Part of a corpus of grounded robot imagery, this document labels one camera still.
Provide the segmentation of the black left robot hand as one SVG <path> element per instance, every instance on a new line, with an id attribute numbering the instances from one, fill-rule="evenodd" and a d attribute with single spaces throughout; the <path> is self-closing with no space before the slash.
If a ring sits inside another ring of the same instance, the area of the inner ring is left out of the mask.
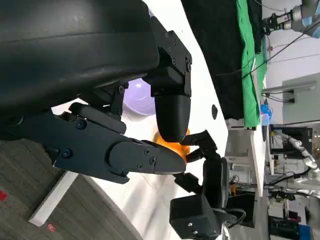
<path id="1" fill-rule="evenodd" d="M 151 87 L 167 142 L 187 134 L 192 56 L 141 0 L 3 0 L 0 137 L 43 145 L 54 167 L 128 182 L 128 173 L 176 175 L 176 152 L 125 136 L 129 82 Z"/>

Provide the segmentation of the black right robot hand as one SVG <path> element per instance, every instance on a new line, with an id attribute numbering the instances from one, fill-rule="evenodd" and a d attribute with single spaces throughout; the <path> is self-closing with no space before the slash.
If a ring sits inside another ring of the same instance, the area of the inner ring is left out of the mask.
<path id="1" fill-rule="evenodd" d="M 186 162 L 193 163 L 204 159 L 202 185 L 199 179 L 189 172 L 175 174 L 174 182 L 185 191 L 203 195 L 212 208 L 225 208 L 229 196 L 228 162 L 217 153 L 217 145 L 207 130 L 187 135 L 180 143 L 183 146 L 198 146 L 187 154 Z"/>

